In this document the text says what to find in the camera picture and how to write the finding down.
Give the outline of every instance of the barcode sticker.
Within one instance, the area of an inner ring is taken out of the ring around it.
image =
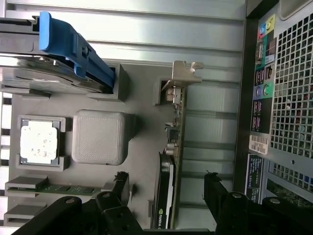
[[[268,153],[268,139],[263,136],[250,135],[249,149],[266,155]]]

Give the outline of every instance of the metal mesh grille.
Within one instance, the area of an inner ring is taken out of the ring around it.
[[[278,177],[289,181],[290,183],[304,188],[307,191],[313,192],[313,178],[303,175],[297,171],[290,170],[282,165],[274,164],[272,169],[273,174]]]
[[[313,14],[279,35],[271,147],[313,158]]]

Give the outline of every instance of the green circuit board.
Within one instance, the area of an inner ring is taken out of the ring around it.
[[[79,195],[79,196],[92,196],[101,192],[101,188],[74,186],[74,185],[42,185],[36,189],[32,188],[9,188],[11,192],[24,192],[24,193],[56,193],[65,195]]]

